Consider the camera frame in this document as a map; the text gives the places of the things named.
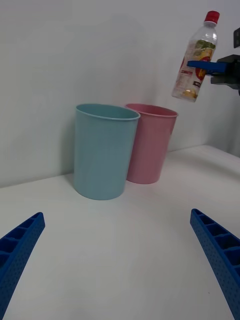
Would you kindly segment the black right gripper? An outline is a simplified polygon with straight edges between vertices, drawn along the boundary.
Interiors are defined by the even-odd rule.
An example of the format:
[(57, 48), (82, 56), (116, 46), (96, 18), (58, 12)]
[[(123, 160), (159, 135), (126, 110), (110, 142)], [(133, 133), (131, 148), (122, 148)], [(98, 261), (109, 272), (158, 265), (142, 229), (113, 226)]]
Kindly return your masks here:
[(237, 90), (240, 95), (240, 55), (232, 54), (218, 59), (216, 62), (204, 60), (189, 60), (187, 66), (206, 70), (205, 74), (212, 76), (210, 83), (213, 85), (226, 85)]

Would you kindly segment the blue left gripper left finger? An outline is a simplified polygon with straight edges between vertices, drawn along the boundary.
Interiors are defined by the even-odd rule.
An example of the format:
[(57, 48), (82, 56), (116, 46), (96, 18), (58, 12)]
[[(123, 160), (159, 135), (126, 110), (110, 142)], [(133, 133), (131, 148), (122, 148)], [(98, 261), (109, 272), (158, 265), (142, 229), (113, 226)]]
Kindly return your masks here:
[(0, 319), (3, 319), (29, 257), (45, 228), (42, 212), (0, 239)]

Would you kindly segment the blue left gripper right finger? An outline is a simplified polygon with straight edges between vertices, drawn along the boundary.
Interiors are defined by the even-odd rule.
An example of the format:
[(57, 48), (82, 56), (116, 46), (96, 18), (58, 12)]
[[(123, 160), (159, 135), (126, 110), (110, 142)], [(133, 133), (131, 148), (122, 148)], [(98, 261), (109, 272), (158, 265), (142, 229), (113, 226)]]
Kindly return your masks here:
[(194, 208), (190, 225), (235, 320), (240, 319), (240, 239)]

